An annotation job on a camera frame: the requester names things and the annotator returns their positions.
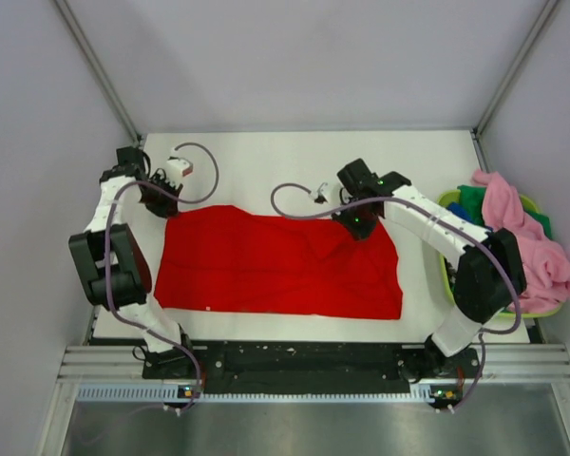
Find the red t shirt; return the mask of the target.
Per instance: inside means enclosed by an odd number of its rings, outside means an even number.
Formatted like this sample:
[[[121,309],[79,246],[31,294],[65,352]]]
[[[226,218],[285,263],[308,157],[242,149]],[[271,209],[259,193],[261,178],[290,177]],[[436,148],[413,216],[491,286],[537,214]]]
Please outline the red t shirt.
[[[154,296],[179,310],[397,320],[397,266],[382,226],[356,240],[331,220],[218,205],[167,221]]]

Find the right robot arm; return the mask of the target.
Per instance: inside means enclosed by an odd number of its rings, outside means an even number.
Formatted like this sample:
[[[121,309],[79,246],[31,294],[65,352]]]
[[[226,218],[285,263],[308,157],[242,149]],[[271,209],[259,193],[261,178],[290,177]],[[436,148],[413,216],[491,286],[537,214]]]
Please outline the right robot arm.
[[[397,172],[379,176],[357,159],[337,174],[348,194],[332,214],[356,240],[365,240],[387,219],[435,249],[454,270],[454,307],[425,341],[413,379],[454,370],[485,324],[508,306],[522,321],[521,296],[527,282],[517,239],[505,228],[475,225],[425,197]]]

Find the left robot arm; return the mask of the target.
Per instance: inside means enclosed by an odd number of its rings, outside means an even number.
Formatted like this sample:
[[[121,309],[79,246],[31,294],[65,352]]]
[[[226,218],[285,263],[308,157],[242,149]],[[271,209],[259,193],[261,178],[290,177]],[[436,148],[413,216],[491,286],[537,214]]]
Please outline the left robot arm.
[[[135,146],[116,150],[117,163],[100,177],[100,200],[91,222],[68,240],[86,299],[142,334],[133,351],[147,378],[186,377],[197,359],[189,336],[152,298],[153,278],[134,237],[128,213],[137,203],[160,219],[178,213],[182,186],[167,172],[150,172],[151,160]]]

